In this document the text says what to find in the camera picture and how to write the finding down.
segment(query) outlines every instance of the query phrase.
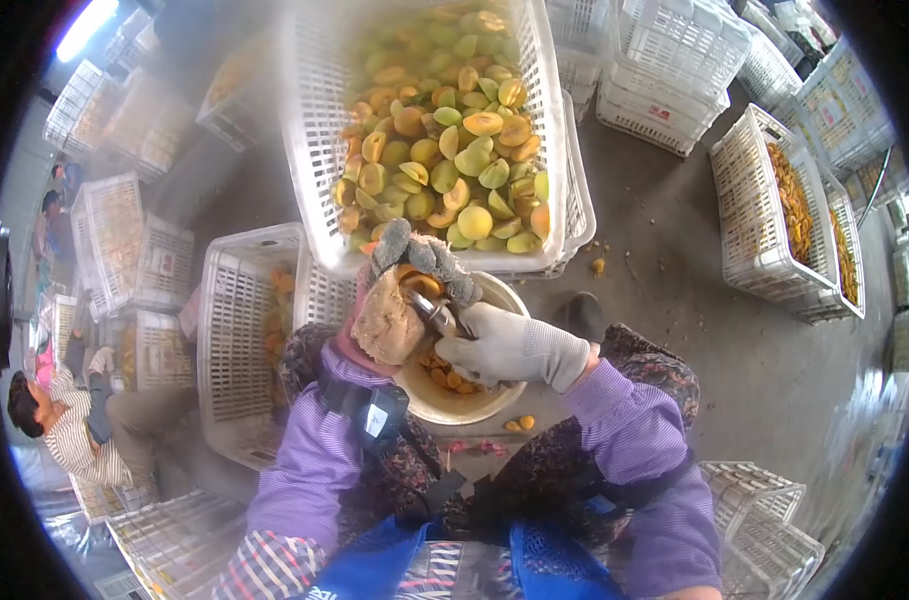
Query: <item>red label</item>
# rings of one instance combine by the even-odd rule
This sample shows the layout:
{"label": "red label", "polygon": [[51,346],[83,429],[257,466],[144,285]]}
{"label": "red label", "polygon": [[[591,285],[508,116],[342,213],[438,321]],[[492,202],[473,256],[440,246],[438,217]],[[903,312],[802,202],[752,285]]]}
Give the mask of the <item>red label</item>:
{"label": "red label", "polygon": [[654,104],[652,104],[651,107],[647,110],[647,113],[661,119],[662,121],[666,121],[671,118],[670,110],[663,110],[660,106],[656,106]]}

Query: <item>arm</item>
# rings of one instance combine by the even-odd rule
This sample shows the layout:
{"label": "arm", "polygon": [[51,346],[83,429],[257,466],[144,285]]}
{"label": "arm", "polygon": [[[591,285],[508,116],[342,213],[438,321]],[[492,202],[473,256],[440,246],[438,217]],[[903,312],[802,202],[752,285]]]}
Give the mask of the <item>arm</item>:
{"label": "arm", "polygon": [[64,363],[62,370],[67,368],[72,375],[80,375],[84,371],[85,364],[85,340],[81,337],[81,332],[74,330],[71,337],[67,339],[67,351],[64,353]]}
{"label": "arm", "polygon": [[[352,363],[330,343],[321,356],[337,378],[366,387],[391,381]],[[310,585],[337,545],[338,496],[361,474],[361,449],[350,427],[348,417],[325,412],[316,383],[304,388],[291,409],[278,461],[261,473],[248,508],[248,535],[218,580],[215,596],[264,594],[247,569],[270,571],[260,580],[279,595],[282,586],[302,593]],[[266,551],[257,552],[260,548]]]}
{"label": "arm", "polygon": [[[685,459],[688,447],[674,401],[657,388],[631,382],[605,360],[564,399],[581,423],[582,446],[611,483],[651,479]],[[720,541],[711,491],[696,464],[638,510],[629,527],[636,538],[627,571],[632,597],[720,598]]]}

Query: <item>white plastic crate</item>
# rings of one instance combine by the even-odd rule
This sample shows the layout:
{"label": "white plastic crate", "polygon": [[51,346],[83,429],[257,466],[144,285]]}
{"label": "white plastic crate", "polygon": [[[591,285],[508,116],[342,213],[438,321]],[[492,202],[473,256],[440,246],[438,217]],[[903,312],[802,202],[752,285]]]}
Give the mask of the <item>white plastic crate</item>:
{"label": "white plastic crate", "polygon": [[[616,69],[614,72],[617,73],[625,67],[612,62],[611,68]],[[688,102],[679,102],[685,108],[678,109],[674,104],[681,92],[676,88],[658,81],[653,86],[653,90],[658,90],[658,97],[652,97],[617,85],[616,77],[617,75],[609,77],[607,74],[601,76],[594,114],[597,120],[679,157],[687,157],[714,119],[731,105],[731,98],[725,90],[718,97],[714,108],[698,113],[686,112],[698,107],[701,102],[691,98]],[[645,77],[639,75],[633,79],[641,81]]]}
{"label": "white plastic crate", "polygon": [[[797,172],[811,217],[809,266],[791,257],[774,167],[773,141]],[[831,219],[817,166],[781,123],[749,103],[709,152],[721,221],[725,282],[775,303],[837,286]]]}
{"label": "white plastic crate", "polygon": [[766,111],[771,111],[801,88],[801,78],[794,67],[760,31],[751,44],[751,53],[737,71],[737,80],[754,103]]}
{"label": "white plastic crate", "polygon": [[194,234],[148,214],[137,263],[135,304],[179,310],[191,293]]}
{"label": "white plastic crate", "polygon": [[144,59],[159,46],[160,40],[154,33],[154,21],[151,21],[124,47],[115,63],[130,73],[142,66]]}
{"label": "white plastic crate", "polygon": [[[350,250],[348,236],[338,230],[338,208],[329,195],[346,160],[347,147],[339,134],[351,122],[344,107],[346,84],[352,78],[344,56],[352,44],[346,42],[365,25],[370,26],[374,10],[417,10],[442,4],[448,3],[331,0],[302,6],[284,20],[280,36],[284,147],[311,251],[339,279],[353,279],[365,260],[364,254]],[[506,16],[520,44],[520,78],[528,91],[524,107],[531,114],[533,132],[542,139],[536,164],[548,173],[560,174],[567,159],[565,117],[544,1],[509,0],[506,4]],[[540,250],[511,254],[468,249],[458,255],[461,264],[469,271],[497,274],[540,271],[556,262],[564,249],[567,184],[564,176],[550,178],[551,232]]]}
{"label": "white plastic crate", "polygon": [[81,186],[78,203],[85,203],[91,247],[110,313],[135,295],[137,264],[144,234],[137,174],[89,181]]}
{"label": "white plastic crate", "polygon": [[708,98],[728,88],[751,50],[744,22],[710,0],[626,0],[619,20],[623,54]]}
{"label": "white plastic crate", "polygon": [[74,327],[74,310],[77,299],[69,295],[55,294],[51,302],[42,306],[40,316],[51,327],[51,343],[55,349],[54,365],[60,369],[67,354],[67,341]]}
{"label": "white plastic crate", "polygon": [[554,53],[558,61],[561,90],[567,92],[573,102],[575,126],[581,125],[601,77],[602,60],[593,54],[561,46],[555,47]]}
{"label": "white plastic crate", "polygon": [[111,515],[124,512],[124,505],[113,488],[90,483],[70,473],[67,476],[88,523],[100,523]]}
{"label": "white plastic crate", "polygon": [[[319,11],[323,9],[321,5],[316,7]],[[228,56],[214,76],[198,111],[198,125],[228,142],[238,152],[256,146],[278,127],[277,109],[271,100],[273,94],[269,92],[267,77],[269,35],[268,32],[256,35]],[[213,98],[218,87],[224,84],[223,79],[231,78],[232,67],[239,63],[249,65],[243,69],[247,78],[239,80],[237,88],[229,95]],[[237,73],[233,77],[240,79]]]}
{"label": "white plastic crate", "polygon": [[137,65],[129,66],[130,63],[126,56],[128,47],[134,43],[137,35],[144,31],[151,21],[151,16],[147,12],[140,7],[136,8],[131,16],[121,23],[114,37],[108,42],[108,46],[104,50],[105,64],[109,66],[119,64],[129,71],[134,70],[134,66]]}
{"label": "white plastic crate", "polygon": [[833,169],[854,171],[894,143],[880,96],[844,37],[794,99],[776,114],[789,129],[808,129],[817,155]]}
{"label": "white plastic crate", "polygon": [[85,156],[100,143],[120,96],[116,83],[82,60],[44,121],[44,139],[71,156]]}
{"label": "white plastic crate", "polygon": [[244,538],[244,506],[206,491],[108,519],[118,549],[152,597],[201,598]]}
{"label": "white plastic crate", "polygon": [[141,582],[137,581],[134,571],[130,570],[99,579],[94,582],[94,586],[103,600],[148,600],[151,597],[141,589]]}
{"label": "white plastic crate", "polygon": [[[621,69],[616,66],[616,63],[612,63],[611,68]],[[659,91],[653,95],[634,92],[620,87],[614,82],[613,77],[605,73],[601,77],[598,100],[603,100],[605,111],[609,109],[609,106],[615,106],[625,112],[641,114],[694,140],[700,139],[712,126],[714,119],[731,105],[731,99],[728,92],[725,91],[722,92],[712,108],[699,111],[688,110],[695,107],[693,102],[675,102],[672,94],[667,90],[669,90],[669,86],[662,84]]]}
{"label": "white plastic crate", "polygon": [[136,511],[158,501],[158,488],[154,484],[147,486],[116,486],[114,493],[124,505],[124,511]]}
{"label": "white plastic crate", "polygon": [[190,107],[180,98],[169,97],[145,134],[137,154],[136,170],[142,180],[151,183],[171,170],[190,124]]}
{"label": "white plastic crate", "polygon": [[545,0],[555,46],[587,54],[601,50],[609,0]]}
{"label": "white plastic crate", "polygon": [[[274,463],[282,434],[271,420],[272,370],[264,345],[264,317],[277,305],[271,270],[283,266],[297,274],[293,327],[299,327],[318,310],[304,297],[308,256],[298,222],[216,239],[205,256],[198,320],[201,423],[216,452],[258,471]],[[321,310],[328,310],[325,300]]]}
{"label": "white plastic crate", "polygon": [[721,596],[795,598],[823,559],[824,546],[798,528],[764,512],[749,512],[722,550]]}
{"label": "white plastic crate", "polygon": [[[857,305],[852,304],[844,294],[841,294],[840,284],[838,284],[830,290],[820,290],[799,297],[797,301],[793,301],[787,306],[787,310],[812,325],[848,317],[864,319],[866,286],[864,285],[864,264],[861,260],[861,243],[860,236],[857,233],[855,211],[851,209],[851,202],[844,186],[834,177],[831,170],[823,163],[818,163],[818,172],[821,175],[821,185],[824,187],[828,208],[833,210],[837,216],[837,223],[844,232],[848,252],[851,253],[852,260],[855,263]],[[838,276],[840,277],[840,267],[838,269]]]}
{"label": "white plastic crate", "polygon": [[108,161],[134,168],[151,183],[174,164],[191,109],[169,86],[140,69],[128,77],[125,90],[98,151]]}
{"label": "white plastic crate", "polygon": [[191,353],[174,315],[137,311],[136,378],[143,392],[167,385],[197,385]]}
{"label": "white plastic crate", "polygon": [[87,204],[77,201],[71,208],[71,232],[74,235],[74,250],[77,258],[75,270],[78,272],[81,286],[90,294],[88,308],[91,318],[95,323],[100,323],[101,319],[111,315],[112,308],[108,306],[108,295],[105,294],[97,260],[94,257],[90,227]]}
{"label": "white plastic crate", "polygon": [[581,146],[577,140],[574,122],[574,102],[567,91],[561,92],[565,100],[566,129],[568,132],[568,200],[565,215],[565,249],[561,258],[550,267],[536,272],[499,273],[502,280],[554,280],[561,276],[571,258],[582,246],[592,241],[597,229],[594,206],[588,190],[588,179],[581,162]]}
{"label": "white plastic crate", "polygon": [[755,4],[749,0],[744,6],[741,18],[757,27],[769,40],[771,40],[778,49],[778,52],[781,53],[781,56],[787,60],[787,63],[791,65],[792,68],[797,66],[801,59],[805,57],[805,53],[802,52],[801,48],[798,48],[798,45],[787,36],[787,33],[778,26],[765,8],[755,6]]}
{"label": "white plastic crate", "polygon": [[753,462],[702,461],[714,497],[714,524],[730,540],[750,511],[766,511],[789,523],[801,505],[805,486],[755,466]]}

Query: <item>purple striped sleeve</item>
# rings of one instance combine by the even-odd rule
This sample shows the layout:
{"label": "purple striped sleeve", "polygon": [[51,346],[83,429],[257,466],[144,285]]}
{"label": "purple striped sleeve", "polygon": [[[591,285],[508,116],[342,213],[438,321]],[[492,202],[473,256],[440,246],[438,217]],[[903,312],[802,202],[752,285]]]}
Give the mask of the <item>purple striped sleeve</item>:
{"label": "purple striped sleeve", "polygon": [[[355,365],[325,345],[322,360],[336,378],[365,387],[391,380]],[[278,450],[278,461],[261,473],[248,508],[248,531],[273,531],[287,538],[313,539],[330,553],[337,544],[338,495],[357,483],[361,450],[351,420],[326,413],[312,383],[298,396]]]}
{"label": "purple striped sleeve", "polygon": [[[605,478],[623,485],[657,477],[685,459],[677,404],[663,391],[633,383],[602,360],[564,396],[581,423],[581,445]],[[720,589],[720,541],[711,490],[693,464],[678,484],[637,511],[627,570],[632,597],[656,597],[693,586]]]}

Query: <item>concrete floor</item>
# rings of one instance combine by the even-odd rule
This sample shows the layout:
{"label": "concrete floor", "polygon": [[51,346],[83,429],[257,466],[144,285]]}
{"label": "concrete floor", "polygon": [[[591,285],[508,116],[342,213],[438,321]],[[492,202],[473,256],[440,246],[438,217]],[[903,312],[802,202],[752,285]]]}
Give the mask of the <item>concrete floor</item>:
{"label": "concrete floor", "polygon": [[[828,475],[836,474],[825,439],[858,377],[882,368],[893,306],[890,224],[882,211],[860,231],[867,279],[864,320],[811,326],[725,285],[707,147],[746,106],[737,83],[731,96],[732,107],[685,160],[606,128],[589,114],[578,136],[597,217],[596,239],[610,245],[607,268],[601,278],[592,278],[589,264],[598,256],[596,249],[574,258],[560,278],[517,283],[516,289],[539,318],[547,318],[574,292],[590,291],[602,299],[612,323],[625,323],[685,358],[701,385],[700,414],[689,437],[697,458],[754,461],[808,485],[808,497],[818,501],[803,503],[796,524],[824,528],[818,513],[838,495],[857,505],[868,499],[859,485],[824,486]],[[238,155],[202,131],[174,172],[143,190],[142,197],[147,210],[195,232],[197,282],[211,239],[299,220],[277,139]],[[506,435],[501,425],[523,414],[537,418],[533,433],[568,416],[553,390],[531,385],[504,414],[470,427],[432,430],[441,445],[488,438],[514,450],[527,436]],[[846,448],[870,427],[870,419],[858,423],[835,432],[832,444]],[[181,452],[194,457],[186,460],[186,470],[195,483],[242,500],[254,493],[255,474],[211,458],[199,439],[198,446],[193,454]],[[838,456],[844,460],[845,453]],[[495,473],[505,460],[462,455],[454,465],[473,480]],[[850,476],[863,478],[863,473]]]}

